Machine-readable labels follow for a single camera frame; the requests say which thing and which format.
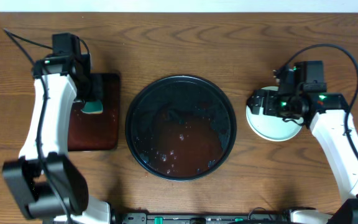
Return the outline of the mint green plate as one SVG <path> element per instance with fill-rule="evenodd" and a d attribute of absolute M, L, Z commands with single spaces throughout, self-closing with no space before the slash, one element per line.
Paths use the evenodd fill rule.
<path fill-rule="evenodd" d="M 278 91 L 277 86 L 267 86 L 261 89 Z M 246 119 L 251 129 L 260 137 L 269 141 L 287 141 L 295 137 L 301 130 L 304 119 L 282 119 L 266 116 L 262 113 L 254 115 L 246 105 Z"/>

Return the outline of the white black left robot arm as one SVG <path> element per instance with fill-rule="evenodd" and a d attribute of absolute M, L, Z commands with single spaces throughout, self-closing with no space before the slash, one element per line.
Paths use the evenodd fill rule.
<path fill-rule="evenodd" d="M 6 161 L 2 176 L 22 215 L 45 223 L 111 223 L 111 206 L 89 195 L 85 178 L 68 158 L 71 107 L 87 85 L 86 55 L 54 55 L 34 64 L 35 103 L 19 157 Z"/>

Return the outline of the green orange sponge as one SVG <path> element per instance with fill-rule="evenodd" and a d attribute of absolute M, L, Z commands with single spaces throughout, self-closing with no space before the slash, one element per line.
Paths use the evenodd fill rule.
<path fill-rule="evenodd" d="M 103 104 L 101 100 L 87 101 L 82 107 L 81 112 L 84 114 L 101 114 L 103 112 Z"/>

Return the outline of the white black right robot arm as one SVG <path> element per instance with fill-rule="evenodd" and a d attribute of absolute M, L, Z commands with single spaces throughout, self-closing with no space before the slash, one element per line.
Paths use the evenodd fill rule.
<path fill-rule="evenodd" d="M 266 87 L 247 100 L 247 121 L 265 139 L 306 126 L 317 139 L 334 174 L 342 205 L 334 215 L 308 208 L 288 212 L 291 223 L 358 223 L 358 133 L 340 93 Z"/>

